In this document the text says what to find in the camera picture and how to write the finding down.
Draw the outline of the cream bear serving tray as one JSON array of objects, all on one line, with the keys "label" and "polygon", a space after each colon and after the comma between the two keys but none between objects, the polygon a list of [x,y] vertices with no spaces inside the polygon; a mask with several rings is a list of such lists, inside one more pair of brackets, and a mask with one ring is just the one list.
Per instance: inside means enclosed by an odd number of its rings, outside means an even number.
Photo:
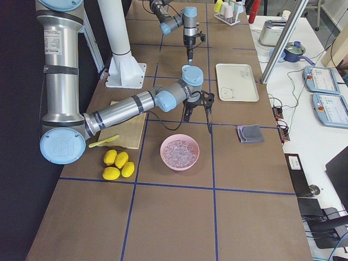
[{"label": "cream bear serving tray", "polygon": [[251,66],[216,64],[219,98],[225,102],[257,102],[259,95]]}]

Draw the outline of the yellow lemon lower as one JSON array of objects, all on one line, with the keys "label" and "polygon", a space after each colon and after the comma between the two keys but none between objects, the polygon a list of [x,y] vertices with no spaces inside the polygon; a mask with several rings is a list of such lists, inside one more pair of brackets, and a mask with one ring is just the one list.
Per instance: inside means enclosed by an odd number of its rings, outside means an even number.
[{"label": "yellow lemon lower", "polygon": [[111,167],[111,166],[106,167],[102,173],[102,177],[108,181],[116,180],[120,176],[121,176],[120,170],[116,167]]}]

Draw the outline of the red bottle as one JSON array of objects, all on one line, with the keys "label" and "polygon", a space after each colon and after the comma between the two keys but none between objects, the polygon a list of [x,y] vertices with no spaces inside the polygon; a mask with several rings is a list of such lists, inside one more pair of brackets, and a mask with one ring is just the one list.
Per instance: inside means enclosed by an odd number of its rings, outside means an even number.
[{"label": "red bottle", "polygon": [[251,6],[251,12],[248,18],[249,24],[252,24],[255,21],[255,18],[257,16],[257,12],[260,7],[261,0],[254,0]]}]

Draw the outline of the yellow lemon upper left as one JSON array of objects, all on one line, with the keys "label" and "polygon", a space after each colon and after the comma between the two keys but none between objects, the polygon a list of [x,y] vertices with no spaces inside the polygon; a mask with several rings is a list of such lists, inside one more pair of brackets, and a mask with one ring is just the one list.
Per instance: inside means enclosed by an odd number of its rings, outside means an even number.
[{"label": "yellow lemon upper left", "polygon": [[106,164],[106,166],[111,166],[115,163],[116,157],[117,157],[116,150],[108,150],[104,155],[103,162]]}]

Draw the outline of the yellow lemon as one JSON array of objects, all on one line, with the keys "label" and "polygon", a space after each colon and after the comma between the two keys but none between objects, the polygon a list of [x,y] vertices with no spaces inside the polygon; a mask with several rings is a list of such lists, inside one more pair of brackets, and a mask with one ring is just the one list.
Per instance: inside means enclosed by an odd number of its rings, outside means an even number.
[{"label": "yellow lemon", "polygon": [[116,157],[117,157],[116,150],[108,150],[104,155],[103,162],[106,164],[106,166],[111,166],[115,163]]},{"label": "yellow lemon", "polygon": [[121,169],[128,162],[129,155],[127,152],[120,152],[114,161],[114,164],[117,168]]},{"label": "yellow lemon", "polygon": [[125,163],[121,170],[121,175],[124,178],[129,178],[135,171],[135,165],[132,161]]},{"label": "yellow lemon", "polygon": [[111,167],[111,166],[106,167],[102,173],[102,177],[108,181],[116,180],[120,176],[121,176],[120,170],[116,167]]}]

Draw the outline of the white cup rack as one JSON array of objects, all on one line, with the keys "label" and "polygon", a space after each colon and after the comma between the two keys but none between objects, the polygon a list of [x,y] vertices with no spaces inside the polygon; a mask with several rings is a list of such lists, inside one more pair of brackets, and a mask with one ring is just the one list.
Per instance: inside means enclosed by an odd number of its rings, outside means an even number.
[{"label": "white cup rack", "polygon": [[244,12],[245,1],[217,0],[214,5],[214,17],[233,26],[240,22],[239,15]]}]

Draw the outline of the pink cup on rack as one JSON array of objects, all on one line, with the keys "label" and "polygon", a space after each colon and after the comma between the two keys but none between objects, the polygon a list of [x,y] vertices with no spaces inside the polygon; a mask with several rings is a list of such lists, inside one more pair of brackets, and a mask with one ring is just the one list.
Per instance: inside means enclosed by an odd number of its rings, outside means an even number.
[{"label": "pink cup on rack", "polygon": [[231,5],[224,5],[221,11],[223,12],[223,17],[225,19],[230,19],[233,17],[233,8]]}]

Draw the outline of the yellow cup on rack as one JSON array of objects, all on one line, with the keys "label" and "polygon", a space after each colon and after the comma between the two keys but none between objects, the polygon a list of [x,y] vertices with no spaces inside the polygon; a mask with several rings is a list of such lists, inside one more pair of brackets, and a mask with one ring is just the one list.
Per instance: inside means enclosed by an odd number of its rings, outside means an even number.
[{"label": "yellow cup on rack", "polygon": [[223,0],[216,0],[215,1],[215,4],[214,4],[214,12],[215,13],[220,13],[222,4],[223,4]]}]

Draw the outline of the yellow lemon upper right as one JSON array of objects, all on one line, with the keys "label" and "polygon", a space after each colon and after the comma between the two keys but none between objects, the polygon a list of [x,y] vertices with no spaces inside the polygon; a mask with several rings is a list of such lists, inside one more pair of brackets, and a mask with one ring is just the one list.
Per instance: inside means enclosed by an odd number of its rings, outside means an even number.
[{"label": "yellow lemon upper right", "polygon": [[114,164],[117,168],[121,169],[128,162],[129,155],[127,152],[120,152],[114,161]]}]

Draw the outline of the dark blue saucepan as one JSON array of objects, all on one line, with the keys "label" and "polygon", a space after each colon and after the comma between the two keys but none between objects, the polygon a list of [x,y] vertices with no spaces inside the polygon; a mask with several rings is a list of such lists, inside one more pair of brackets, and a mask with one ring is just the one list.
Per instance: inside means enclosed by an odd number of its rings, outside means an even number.
[{"label": "dark blue saucepan", "polygon": [[310,65],[312,66],[315,65],[315,63],[311,59],[304,56],[306,49],[304,48],[304,46],[301,44],[300,41],[287,43],[285,46],[284,52],[285,52],[285,57],[284,57],[285,61],[295,63],[300,61],[301,59],[304,59]]}]

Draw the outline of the yellow plastic knife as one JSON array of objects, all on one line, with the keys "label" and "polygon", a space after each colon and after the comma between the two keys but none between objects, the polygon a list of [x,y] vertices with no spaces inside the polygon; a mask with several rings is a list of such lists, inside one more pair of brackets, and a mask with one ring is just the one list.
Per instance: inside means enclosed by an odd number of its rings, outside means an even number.
[{"label": "yellow plastic knife", "polygon": [[112,142],[112,141],[116,140],[118,137],[119,137],[119,135],[117,134],[117,135],[111,136],[111,137],[109,137],[107,139],[90,143],[88,145],[88,148],[93,148],[93,147],[96,147],[96,146],[101,145],[101,144]]}]

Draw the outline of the grey folded cloth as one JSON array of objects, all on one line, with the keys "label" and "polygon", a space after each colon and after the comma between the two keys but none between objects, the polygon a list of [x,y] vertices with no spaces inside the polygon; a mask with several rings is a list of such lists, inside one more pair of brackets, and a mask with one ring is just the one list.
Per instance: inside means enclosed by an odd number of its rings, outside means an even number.
[{"label": "grey folded cloth", "polygon": [[259,125],[237,126],[237,134],[241,143],[264,142],[264,137]]}]

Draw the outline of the clear ice cubes pile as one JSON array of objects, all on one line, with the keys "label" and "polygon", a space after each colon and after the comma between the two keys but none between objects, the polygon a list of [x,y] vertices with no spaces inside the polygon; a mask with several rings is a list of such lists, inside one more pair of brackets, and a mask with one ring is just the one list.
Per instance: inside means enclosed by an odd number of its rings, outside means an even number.
[{"label": "clear ice cubes pile", "polygon": [[193,164],[197,155],[193,145],[184,140],[175,140],[164,147],[162,158],[168,166],[183,169]]}]

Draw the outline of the aluminium frame post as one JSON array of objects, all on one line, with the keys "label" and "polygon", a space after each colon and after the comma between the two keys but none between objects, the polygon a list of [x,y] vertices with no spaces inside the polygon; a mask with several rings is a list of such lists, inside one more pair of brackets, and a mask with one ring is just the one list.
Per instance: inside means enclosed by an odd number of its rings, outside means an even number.
[{"label": "aluminium frame post", "polygon": [[287,20],[287,23],[282,31],[282,34],[280,35],[277,41],[277,44],[270,57],[270,60],[262,74],[262,77],[260,79],[261,84],[266,84],[268,82],[270,75],[273,72],[282,52],[284,51],[286,44],[290,40],[290,37],[295,29],[295,26],[299,18],[301,17],[301,14],[303,13],[307,4],[308,4],[308,0],[296,1],[296,4],[293,10],[291,11],[289,18]]}]

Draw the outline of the light blue plastic cup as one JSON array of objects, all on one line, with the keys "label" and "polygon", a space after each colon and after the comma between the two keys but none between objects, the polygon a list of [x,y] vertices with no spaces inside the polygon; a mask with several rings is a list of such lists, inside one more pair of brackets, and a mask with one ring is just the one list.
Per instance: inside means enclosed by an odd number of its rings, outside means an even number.
[{"label": "light blue plastic cup", "polygon": [[184,65],[184,66],[182,66],[182,70],[184,71],[184,70],[188,69],[189,67],[190,67],[190,65]]}]

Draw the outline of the pink bowl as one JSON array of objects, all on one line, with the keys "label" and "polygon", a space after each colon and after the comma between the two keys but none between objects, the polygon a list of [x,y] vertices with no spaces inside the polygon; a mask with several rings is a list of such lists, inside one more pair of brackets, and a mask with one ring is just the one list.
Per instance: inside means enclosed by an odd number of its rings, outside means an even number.
[{"label": "pink bowl", "polygon": [[160,147],[162,161],[169,168],[184,171],[191,168],[198,160],[198,143],[185,134],[174,134],[166,138]]}]

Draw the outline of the white steel toaster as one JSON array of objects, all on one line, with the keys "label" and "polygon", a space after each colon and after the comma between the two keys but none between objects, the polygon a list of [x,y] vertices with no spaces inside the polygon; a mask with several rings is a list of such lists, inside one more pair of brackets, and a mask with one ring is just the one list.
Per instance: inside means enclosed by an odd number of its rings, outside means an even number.
[{"label": "white steel toaster", "polygon": [[263,46],[276,46],[286,23],[286,21],[282,20],[266,20],[259,36],[260,44]]}]

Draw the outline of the yellow lemon middle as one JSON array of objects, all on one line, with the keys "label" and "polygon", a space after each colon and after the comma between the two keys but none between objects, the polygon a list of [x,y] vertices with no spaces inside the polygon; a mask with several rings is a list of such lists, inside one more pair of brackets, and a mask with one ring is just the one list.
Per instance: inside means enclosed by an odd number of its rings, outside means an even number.
[{"label": "yellow lemon middle", "polygon": [[125,163],[121,170],[121,175],[124,178],[129,178],[135,171],[135,165],[132,161]]}]

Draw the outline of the bamboo cutting board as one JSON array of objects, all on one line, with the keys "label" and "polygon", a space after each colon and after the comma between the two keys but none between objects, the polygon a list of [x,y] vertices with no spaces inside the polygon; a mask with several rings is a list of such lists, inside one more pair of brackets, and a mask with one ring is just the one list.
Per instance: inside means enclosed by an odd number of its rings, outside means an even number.
[{"label": "bamboo cutting board", "polygon": [[110,138],[114,135],[119,137],[111,142],[99,144],[101,146],[122,147],[128,149],[138,149],[144,128],[146,114],[138,115],[122,124],[109,127],[100,132],[98,141]]}]

